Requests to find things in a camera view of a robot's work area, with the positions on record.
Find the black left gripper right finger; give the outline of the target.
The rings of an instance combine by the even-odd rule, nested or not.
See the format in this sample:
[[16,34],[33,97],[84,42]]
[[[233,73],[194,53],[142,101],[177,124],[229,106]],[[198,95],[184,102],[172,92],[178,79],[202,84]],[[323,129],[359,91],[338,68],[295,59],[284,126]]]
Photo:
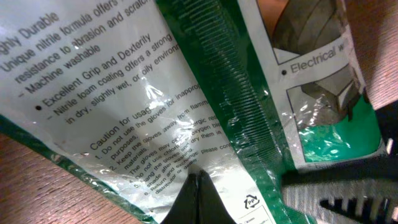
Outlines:
[[216,190],[210,175],[201,170],[198,177],[199,224],[236,224]]

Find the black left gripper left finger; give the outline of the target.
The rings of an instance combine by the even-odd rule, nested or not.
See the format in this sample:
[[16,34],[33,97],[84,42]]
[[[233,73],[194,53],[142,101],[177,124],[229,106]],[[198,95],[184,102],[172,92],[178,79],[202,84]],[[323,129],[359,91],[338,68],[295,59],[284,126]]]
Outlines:
[[198,177],[189,174],[161,224],[198,223]]

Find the green white gloves package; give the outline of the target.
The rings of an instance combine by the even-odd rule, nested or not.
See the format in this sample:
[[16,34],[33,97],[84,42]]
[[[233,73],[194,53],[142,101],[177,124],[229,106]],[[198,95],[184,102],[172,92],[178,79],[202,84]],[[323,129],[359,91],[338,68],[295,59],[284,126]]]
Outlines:
[[236,223],[325,223],[281,178],[386,155],[341,1],[1,2],[1,132],[144,223],[207,172]]

